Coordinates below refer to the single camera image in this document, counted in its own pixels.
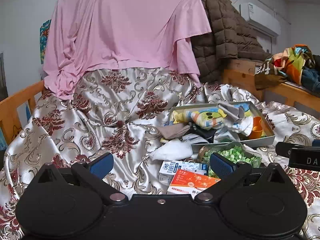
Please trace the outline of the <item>white blue patterned sock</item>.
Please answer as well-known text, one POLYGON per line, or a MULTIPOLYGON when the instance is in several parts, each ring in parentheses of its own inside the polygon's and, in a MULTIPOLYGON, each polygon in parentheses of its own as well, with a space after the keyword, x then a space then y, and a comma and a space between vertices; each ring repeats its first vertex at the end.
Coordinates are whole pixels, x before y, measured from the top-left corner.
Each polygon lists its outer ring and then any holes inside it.
POLYGON ((246 116, 243 119, 232 121, 227 118, 224 120, 224 124, 227 129, 234 133, 241 133, 248 137, 253 129, 253 116, 246 116))

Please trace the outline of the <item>floral satin bedspread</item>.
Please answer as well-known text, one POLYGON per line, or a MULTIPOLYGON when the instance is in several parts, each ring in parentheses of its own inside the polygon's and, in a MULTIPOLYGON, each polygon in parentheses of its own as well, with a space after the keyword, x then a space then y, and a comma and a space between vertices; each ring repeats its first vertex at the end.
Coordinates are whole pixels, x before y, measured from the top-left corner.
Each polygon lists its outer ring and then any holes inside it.
POLYGON ((319 120, 278 102, 262 103, 231 85, 197 87, 187 75, 167 69, 96 70, 83 76, 73 98, 51 91, 38 100, 33 116, 4 154, 1 170, 1 239, 20 239, 15 207, 40 167, 58 168, 91 161, 104 152, 114 168, 104 181, 131 196, 165 194, 158 178, 160 161, 150 153, 161 145, 157 130, 174 106, 250 101, 275 133, 275 142, 311 146, 319 139, 319 120))

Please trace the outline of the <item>green patterned cloth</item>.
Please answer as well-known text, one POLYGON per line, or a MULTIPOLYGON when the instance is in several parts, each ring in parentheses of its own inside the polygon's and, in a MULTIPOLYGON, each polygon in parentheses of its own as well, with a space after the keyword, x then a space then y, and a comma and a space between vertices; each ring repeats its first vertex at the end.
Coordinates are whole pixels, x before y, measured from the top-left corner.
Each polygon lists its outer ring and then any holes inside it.
POLYGON ((223 145, 210 145, 203 146, 198 153, 198 162, 208 165, 208 176, 219 178, 217 174, 210 168, 210 156, 212 153, 218 153, 233 163, 244 161, 250 164, 253 168, 260 168, 261 154, 251 149, 247 145, 240 142, 230 142, 223 145))

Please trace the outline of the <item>beige knit sock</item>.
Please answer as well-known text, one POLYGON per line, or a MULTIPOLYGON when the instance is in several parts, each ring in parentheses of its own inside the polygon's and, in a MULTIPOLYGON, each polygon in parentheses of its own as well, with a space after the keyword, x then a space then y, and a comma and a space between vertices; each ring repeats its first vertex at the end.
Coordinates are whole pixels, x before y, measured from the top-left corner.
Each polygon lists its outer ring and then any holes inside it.
POLYGON ((167 126, 157 126, 157 130, 164 139, 171 140, 184 136, 190 129, 190 125, 183 123, 167 126))

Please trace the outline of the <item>white air conditioner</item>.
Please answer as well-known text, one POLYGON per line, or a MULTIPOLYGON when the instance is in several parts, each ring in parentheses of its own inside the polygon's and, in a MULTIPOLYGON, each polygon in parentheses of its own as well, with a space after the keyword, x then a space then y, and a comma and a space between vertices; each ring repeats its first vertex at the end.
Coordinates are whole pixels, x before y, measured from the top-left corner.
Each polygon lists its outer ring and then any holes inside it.
POLYGON ((253 3, 240 4, 240 15, 254 29, 266 35, 277 37, 281 34, 279 21, 253 3))

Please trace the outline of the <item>orange plastic cup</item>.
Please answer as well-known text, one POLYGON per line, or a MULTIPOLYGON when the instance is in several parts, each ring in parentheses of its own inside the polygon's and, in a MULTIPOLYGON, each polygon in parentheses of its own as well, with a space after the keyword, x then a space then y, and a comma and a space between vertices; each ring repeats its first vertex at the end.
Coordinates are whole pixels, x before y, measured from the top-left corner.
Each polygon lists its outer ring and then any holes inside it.
POLYGON ((261 125, 261 122, 262 122, 261 117, 255 116, 253 118, 253 128, 250 135, 248 136, 250 140, 261 138, 261 135, 263 133, 263 127, 261 125))

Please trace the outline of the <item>white blue medicine box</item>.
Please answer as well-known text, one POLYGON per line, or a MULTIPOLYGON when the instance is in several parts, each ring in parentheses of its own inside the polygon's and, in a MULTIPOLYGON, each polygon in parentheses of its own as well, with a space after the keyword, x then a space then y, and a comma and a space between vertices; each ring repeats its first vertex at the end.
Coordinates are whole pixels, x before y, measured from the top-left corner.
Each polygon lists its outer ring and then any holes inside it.
POLYGON ((158 173, 159 181, 169 186, 174 175, 178 170, 186 170, 189 172, 206 175, 208 172, 208 165, 202 163, 192 163, 186 161, 163 161, 158 173))

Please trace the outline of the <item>colourful patchwork cloth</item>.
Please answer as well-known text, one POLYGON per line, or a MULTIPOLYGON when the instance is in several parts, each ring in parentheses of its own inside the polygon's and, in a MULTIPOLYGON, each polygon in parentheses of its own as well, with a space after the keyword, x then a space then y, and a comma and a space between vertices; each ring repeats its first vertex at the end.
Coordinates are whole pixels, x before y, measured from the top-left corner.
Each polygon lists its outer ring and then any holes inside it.
POLYGON ((282 53, 274 54, 271 62, 278 72, 285 73, 293 83, 300 86, 303 70, 316 67, 312 51, 306 44, 295 44, 286 48, 282 53))

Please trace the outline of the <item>brown printed bag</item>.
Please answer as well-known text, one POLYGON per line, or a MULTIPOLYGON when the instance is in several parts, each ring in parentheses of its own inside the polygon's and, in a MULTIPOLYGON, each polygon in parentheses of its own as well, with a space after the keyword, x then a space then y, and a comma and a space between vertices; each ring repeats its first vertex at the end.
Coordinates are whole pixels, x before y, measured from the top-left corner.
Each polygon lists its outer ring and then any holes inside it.
POLYGON ((272 61, 265 61, 256 70, 254 84, 256 90, 264 90, 275 87, 288 81, 287 75, 281 67, 277 67, 272 61))

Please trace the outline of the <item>black sock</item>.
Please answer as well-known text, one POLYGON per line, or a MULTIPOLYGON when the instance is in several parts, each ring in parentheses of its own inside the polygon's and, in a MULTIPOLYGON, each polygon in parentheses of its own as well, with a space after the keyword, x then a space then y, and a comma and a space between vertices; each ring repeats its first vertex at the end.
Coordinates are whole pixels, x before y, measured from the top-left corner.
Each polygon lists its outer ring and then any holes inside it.
POLYGON ((215 129, 203 129, 194 123, 189 123, 189 131, 183 136, 183 139, 191 144, 211 144, 214 142, 215 129))

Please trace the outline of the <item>grey box with cartoon picture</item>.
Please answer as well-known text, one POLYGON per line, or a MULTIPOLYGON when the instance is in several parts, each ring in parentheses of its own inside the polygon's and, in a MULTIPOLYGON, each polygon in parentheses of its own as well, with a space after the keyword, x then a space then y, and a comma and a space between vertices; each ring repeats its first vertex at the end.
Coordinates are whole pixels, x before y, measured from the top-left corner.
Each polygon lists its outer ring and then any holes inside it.
MULTIPOLYGON (((196 117, 199 117, 201 113, 217 113, 219 115, 218 119, 227 118, 227 113, 231 110, 223 106, 219 109, 219 105, 223 105, 223 102, 216 103, 204 103, 198 105, 186 105, 173 107, 168 115, 168 121, 166 125, 173 125, 178 123, 179 120, 183 122, 193 121, 189 113, 196 113, 196 117)), ((245 111, 245 117, 251 116, 253 118, 253 127, 249 136, 245 136, 243 133, 239 135, 240 142, 246 144, 251 148, 262 147, 272 145, 275 139, 274 132, 271 126, 268 124, 261 111, 257 109, 250 101, 244 102, 229 102, 235 108, 242 107, 245 111)))

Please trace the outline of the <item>pink hanging sheet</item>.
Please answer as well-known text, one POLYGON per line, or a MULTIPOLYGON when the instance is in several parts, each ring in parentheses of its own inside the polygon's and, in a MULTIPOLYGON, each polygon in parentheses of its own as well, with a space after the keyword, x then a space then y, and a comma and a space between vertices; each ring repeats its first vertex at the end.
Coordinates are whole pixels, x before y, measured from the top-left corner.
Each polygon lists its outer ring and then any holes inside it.
POLYGON ((98 69, 167 68, 199 81, 193 36, 210 33, 201 0, 57 0, 44 85, 68 100, 98 69))

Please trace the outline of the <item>colourful left wall poster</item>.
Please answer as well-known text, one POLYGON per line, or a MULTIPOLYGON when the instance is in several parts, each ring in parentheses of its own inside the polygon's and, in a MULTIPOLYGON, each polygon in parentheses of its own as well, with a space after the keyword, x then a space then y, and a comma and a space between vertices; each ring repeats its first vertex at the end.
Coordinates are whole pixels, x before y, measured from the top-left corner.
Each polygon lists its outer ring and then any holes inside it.
POLYGON ((44 55, 45 55, 45 49, 46 49, 47 39, 48 39, 48 35, 49 35, 50 24, 51 24, 51 20, 47 20, 40 27, 40 61, 41 61, 41 64, 44 63, 44 55))

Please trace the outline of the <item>striped cartoon sock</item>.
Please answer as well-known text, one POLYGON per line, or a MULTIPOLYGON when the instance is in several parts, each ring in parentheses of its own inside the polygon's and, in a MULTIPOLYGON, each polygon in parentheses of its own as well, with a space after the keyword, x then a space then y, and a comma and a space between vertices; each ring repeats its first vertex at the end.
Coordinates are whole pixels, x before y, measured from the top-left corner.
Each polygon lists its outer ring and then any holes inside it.
POLYGON ((185 109, 181 112, 173 111, 174 124, 192 122, 202 129, 210 130, 221 127, 227 114, 218 107, 198 111, 185 109))

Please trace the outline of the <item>orange medicine box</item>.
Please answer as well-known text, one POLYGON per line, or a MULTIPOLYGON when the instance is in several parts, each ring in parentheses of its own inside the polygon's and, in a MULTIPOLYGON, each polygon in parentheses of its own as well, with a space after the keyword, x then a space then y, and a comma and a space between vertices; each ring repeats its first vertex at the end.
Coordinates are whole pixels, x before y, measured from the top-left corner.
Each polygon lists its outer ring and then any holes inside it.
POLYGON ((219 181, 220 178, 178 169, 168 187, 167 194, 190 194, 194 198, 219 181))

